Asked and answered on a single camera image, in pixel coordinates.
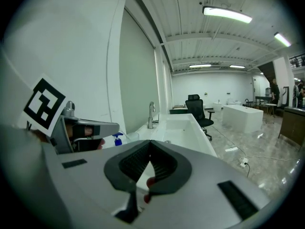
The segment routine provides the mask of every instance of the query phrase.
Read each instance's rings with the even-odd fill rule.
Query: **white ceiling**
[[[285,48],[274,38],[277,31],[292,44],[298,42],[294,24],[278,0],[150,0],[163,33],[175,73],[189,64],[230,64],[249,70],[278,56]],[[243,23],[204,16],[203,5],[242,11],[253,18]]]

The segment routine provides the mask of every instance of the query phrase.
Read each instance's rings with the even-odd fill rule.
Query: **marble floor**
[[[250,172],[248,179],[263,189],[270,199],[277,198],[292,183],[301,161],[305,156],[305,148],[284,136],[278,138],[282,118],[276,116],[273,123],[265,123],[260,131],[250,134],[236,132],[230,126],[222,124],[223,110],[212,114],[214,124],[207,127],[211,142],[220,159],[247,176],[249,167],[240,166],[240,158],[247,156]],[[226,149],[238,147],[235,151]]]

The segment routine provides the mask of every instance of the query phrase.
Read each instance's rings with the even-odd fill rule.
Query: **fluorescent light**
[[[243,13],[238,13],[233,10],[227,10],[223,8],[218,8],[218,7],[203,7],[202,13],[204,15],[212,15],[212,16],[220,16],[220,17],[226,17],[238,21],[242,21],[245,23],[250,23],[252,18],[243,14]]]
[[[190,68],[198,68],[198,67],[211,67],[211,64],[196,64],[196,65],[190,65]]]
[[[282,36],[280,33],[274,34],[274,37],[277,38],[281,43],[283,43],[286,47],[291,46],[291,43],[286,40],[284,36]]]
[[[230,67],[231,68],[241,68],[241,69],[244,68],[244,66],[240,66],[240,65],[230,65]]]

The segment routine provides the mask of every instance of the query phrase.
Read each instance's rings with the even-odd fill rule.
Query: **spray bottle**
[[[115,137],[114,144],[115,144],[116,146],[122,145],[122,140],[119,139],[119,136],[120,136],[120,135],[123,135],[123,133],[118,132],[118,133],[112,135],[112,136]]]

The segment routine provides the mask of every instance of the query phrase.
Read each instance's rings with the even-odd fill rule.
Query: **power outlet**
[[[248,161],[249,161],[249,159],[247,159],[247,158],[244,158],[243,160],[242,160],[242,162],[240,163],[240,166],[242,167],[242,168],[245,168],[245,163],[248,163]]]

